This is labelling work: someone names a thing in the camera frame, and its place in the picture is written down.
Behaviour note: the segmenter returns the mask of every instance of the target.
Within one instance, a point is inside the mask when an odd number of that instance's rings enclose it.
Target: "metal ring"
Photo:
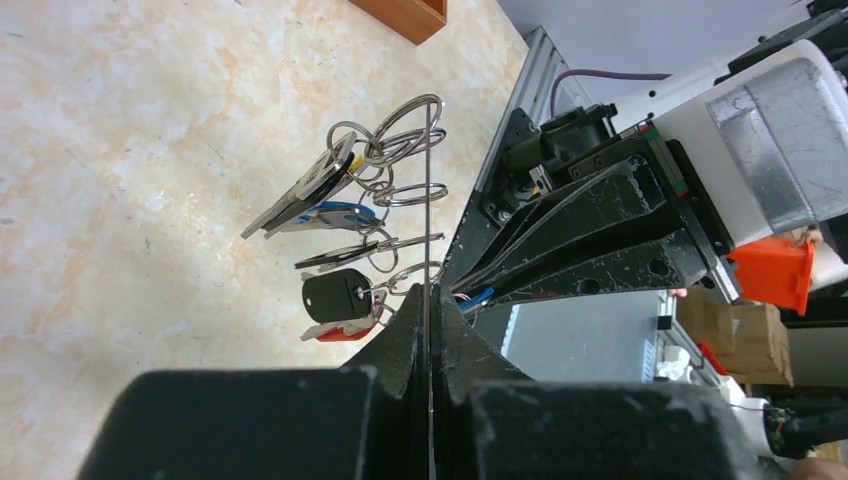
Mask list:
[[[410,155],[410,152],[412,152],[416,147],[424,144],[425,139],[427,137],[427,132],[432,132],[436,129],[436,124],[438,123],[439,118],[442,115],[442,101],[438,96],[433,94],[419,95],[404,103],[397,110],[390,113],[373,132],[374,138],[380,141],[380,139],[383,138],[383,135],[385,135],[386,132],[388,132],[389,129],[391,129],[403,117],[420,107],[430,104],[436,105],[436,111],[430,117],[430,124],[427,125],[425,128],[419,130],[420,134],[415,137],[414,141],[410,140],[409,142],[405,142],[405,145],[398,149],[395,149],[391,153],[379,151],[379,157],[376,158],[371,155],[372,146],[369,144],[365,147],[365,161],[371,163],[375,167],[388,167],[389,165],[392,165],[393,163],[396,163],[408,157]]]
[[[388,305],[386,304],[386,301],[385,301],[385,300],[383,300],[382,302],[378,303],[377,305],[378,305],[378,307],[377,307],[378,309],[380,309],[380,308],[381,308],[381,309],[383,309],[383,311],[388,310],[388,311],[389,311],[389,313],[391,313],[391,314],[392,314],[392,316],[390,316],[390,317],[389,317],[389,319],[388,319],[388,320],[386,320],[385,322],[381,322],[381,321],[380,321],[380,319],[377,317],[377,315],[376,315],[376,314],[374,315],[374,317],[375,317],[375,318],[376,318],[376,320],[377,320],[377,323],[379,323],[380,325],[382,325],[382,326],[384,326],[384,327],[387,327],[387,326],[389,325],[389,323],[391,323],[392,319],[393,319],[393,318],[395,318],[395,316],[397,316],[397,310],[395,310],[394,308],[392,308],[392,307],[388,306]]]
[[[353,178],[354,180],[360,180],[360,181],[363,181],[363,182],[365,182],[365,183],[368,183],[368,182],[376,182],[377,180],[379,180],[379,179],[380,179],[380,177],[382,177],[382,176],[383,176],[383,172],[386,170],[385,168],[377,168],[377,167],[373,167],[373,166],[371,166],[371,165],[370,165],[370,164],[368,164],[368,163],[365,163],[365,164],[363,165],[363,167],[365,167],[365,168],[363,168],[363,169],[362,169],[362,171],[361,171],[361,172],[359,172],[359,173],[356,173],[356,172],[354,172],[354,173],[347,172],[348,176],[349,176],[349,177],[351,177],[351,178]],[[371,177],[371,178],[362,178],[362,174],[363,174],[363,173],[365,173],[365,170],[368,170],[368,168],[369,168],[369,167],[371,167],[371,168],[376,168],[376,169],[377,169],[377,173],[376,173],[376,174],[374,174],[374,176],[373,176],[373,177]]]
[[[334,135],[333,134],[336,133],[336,130],[338,130],[339,128],[342,128],[342,127],[347,127],[347,128],[350,128],[351,130],[353,130],[355,132],[361,133],[362,136],[364,136],[365,139],[367,140],[365,142],[365,143],[367,143],[367,145],[365,147],[366,151],[370,152],[372,149],[376,149],[377,152],[381,156],[383,155],[383,147],[382,147],[382,145],[380,145],[380,141],[379,141],[378,137],[376,137],[373,133],[371,133],[370,130],[368,130],[367,128],[363,127],[360,124],[358,124],[356,122],[350,122],[350,121],[344,120],[344,121],[336,123],[335,125],[330,127],[329,130],[327,130],[327,149],[330,150],[330,156],[333,158],[333,160],[335,160],[335,161],[339,160],[338,155],[336,155],[336,152],[332,149],[332,146],[334,144],[334,142],[333,142],[333,136]],[[369,164],[371,163],[371,162],[368,161],[367,155],[363,155],[363,158],[365,159],[366,163],[369,163]]]
[[[385,231],[385,230],[383,230],[382,228],[378,228],[378,229],[377,229],[377,231],[376,231],[375,233],[379,233],[380,235],[383,235],[384,237],[386,237],[386,240],[385,240],[385,241],[380,242],[380,243],[378,243],[378,244],[377,244],[378,246],[383,245],[383,244],[386,244],[386,243],[390,243],[390,244],[391,244],[391,243],[393,243],[393,242],[396,242],[396,241],[397,241],[397,238],[393,238],[393,237],[392,237],[392,236],[390,236],[388,233],[386,233],[386,231]],[[368,242],[368,237],[362,237],[362,245],[366,245],[366,244],[367,244],[367,242]],[[375,270],[377,270],[378,272],[380,272],[380,273],[392,273],[392,271],[393,271],[395,268],[397,268],[397,264],[400,262],[400,256],[398,255],[398,253],[397,253],[397,249],[396,249],[396,248],[391,249],[391,251],[392,251],[392,258],[393,258],[393,260],[392,260],[392,266],[391,266],[391,267],[389,267],[389,268],[388,268],[388,269],[386,269],[386,270],[383,270],[382,268],[378,267],[378,266],[377,266],[377,264],[376,264],[376,263],[374,263],[374,259],[372,259],[372,258],[371,258],[371,255],[372,255],[372,254],[374,254],[374,253],[377,253],[377,252],[378,252],[378,250],[377,250],[376,248],[375,248],[374,250],[372,250],[372,251],[371,251],[371,252],[370,252],[370,253],[366,256],[366,258],[368,259],[368,263],[370,263],[370,264],[371,264],[371,266],[372,266],[372,267],[374,267],[374,269],[375,269]]]
[[[388,170],[389,178],[387,180],[375,181],[378,178],[383,176],[384,170]],[[394,170],[392,170],[392,167],[381,168],[380,171],[379,171],[379,175],[374,177],[373,180],[371,180],[371,179],[363,180],[363,179],[359,178],[359,176],[356,175],[356,174],[348,173],[348,175],[350,175],[350,177],[353,178],[353,181],[355,181],[357,183],[357,185],[359,185],[363,189],[369,191],[370,193],[380,193],[384,190],[388,190],[388,189],[392,188],[392,185],[395,183],[395,172],[394,172]],[[382,188],[374,188],[374,185],[385,185],[385,186],[382,187]]]
[[[377,182],[373,185],[377,185],[377,184],[380,184],[380,183],[387,183],[387,182]],[[359,205],[364,205],[362,202],[365,201],[365,197],[367,197],[370,193],[371,192],[369,192],[368,190],[363,190],[362,195],[359,196],[359,202],[357,202],[357,203]],[[380,228],[382,228],[386,224],[386,219],[389,217],[389,212],[391,212],[391,209],[387,208],[386,213],[383,214],[383,218],[380,219],[380,225],[378,225],[376,228],[369,229],[368,231],[363,231],[362,229],[359,228],[359,224],[357,224],[356,225],[356,233],[358,233],[358,234],[360,234],[364,237],[368,237],[369,235],[375,233],[377,230],[379,230]]]
[[[407,146],[414,144],[418,137],[421,135],[421,131],[424,129],[416,129],[409,130],[408,132],[399,133],[392,137],[386,138],[385,140],[381,140],[380,145],[383,147],[383,152],[390,150],[392,147],[397,147],[402,145],[402,148],[406,148]],[[434,147],[445,139],[447,136],[447,132],[443,128],[437,128],[430,132],[430,147]],[[423,144],[413,145],[412,150],[406,154],[407,157],[411,157],[413,155],[417,155],[423,152],[427,148],[426,142]]]
[[[382,193],[374,194],[374,205],[378,207],[408,207],[411,205],[420,205],[422,203],[427,202],[427,195],[421,195],[418,197],[412,198],[402,198],[400,200],[395,200],[395,194],[408,192],[410,190],[418,190],[427,188],[426,183],[414,183],[412,185],[406,185],[400,188],[391,188],[388,191]],[[436,201],[440,198],[445,198],[448,196],[448,187],[444,183],[431,183],[430,184],[430,201]]]
[[[415,273],[419,270],[424,270],[424,269],[427,269],[429,271],[431,267],[437,267],[439,269],[439,271],[436,272],[435,275],[430,277],[431,282],[433,282],[433,283],[437,282],[439,280],[439,278],[441,278],[442,272],[444,271],[444,265],[442,265],[442,262],[437,262],[437,261],[431,260],[429,262],[429,264],[428,264],[428,262],[416,263],[415,265],[413,265],[411,267],[406,267],[403,270],[397,272],[396,274],[392,275],[391,277],[389,277],[388,280],[385,281],[386,289],[389,291],[389,295],[393,295],[393,296],[396,296],[396,297],[402,297],[402,296],[406,295],[407,293],[409,293],[408,289],[404,292],[396,292],[395,291],[395,288],[397,288],[397,284],[406,280],[407,278],[409,278],[410,274]]]

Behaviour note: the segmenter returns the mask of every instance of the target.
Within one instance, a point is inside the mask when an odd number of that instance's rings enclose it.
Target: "bolt hole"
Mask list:
[[[648,270],[650,270],[654,275],[659,275],[661,277],[668,275],[670,272],[668,265],[662,260],[657,259],[648,262]]]
[[[580,282],[580,285],[577,286],[577,292],[581,295],[594,295],[600,291],[601,285],[591,278],[583,280]]]

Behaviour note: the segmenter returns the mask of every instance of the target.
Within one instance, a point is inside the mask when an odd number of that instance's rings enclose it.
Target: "black key fob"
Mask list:
[[[352,268],[318,275],[303,282],[303,306],[318,323],[365,318],[371,314],[370,288],[368,277]]]

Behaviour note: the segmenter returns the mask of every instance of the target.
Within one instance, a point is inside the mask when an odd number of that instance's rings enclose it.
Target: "beige marble surface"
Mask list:
[[[146,370],[332,366],[361,347],[300,342],[292,267],[353,234],[238,235],[332,123],[373,128],[432,92],[451,187],[434,229],[451,237],[526,47],[495,0],[449,4],[417,48],[344,0],[0,4],[0,478],[72,477]],[[423,177],[405,162],[399,182]],[[412,208],[389,227],[421,224]]]

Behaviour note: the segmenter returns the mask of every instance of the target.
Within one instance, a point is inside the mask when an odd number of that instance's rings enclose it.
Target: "orange part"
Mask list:
[[[374,327],[366,328],[365,330],[356,332],[353,335],[345,335],[344,330],[341,328],[334,328],[324,335],[317,337],[316,340],[319,342],[353,342],[355,340],[362,340],[373,329]]]
[[[807,312],[816,247],[793,247],[792,240],[766,237],[732,251],[742,298]]]
[[[719,375],[727,375],[727,369],[724,368],[724,365],[722,365],[721,362],[718,361],[718,358],[716,358],[713,349],[710,348],[709,345],[704,342],[701,342],[698,344],[698,350],[700,350],[701,353],[704,354],[704,358],[706,358],[707,361],[710,362],[710,365],[713,366],[716,373],[718,373]]]

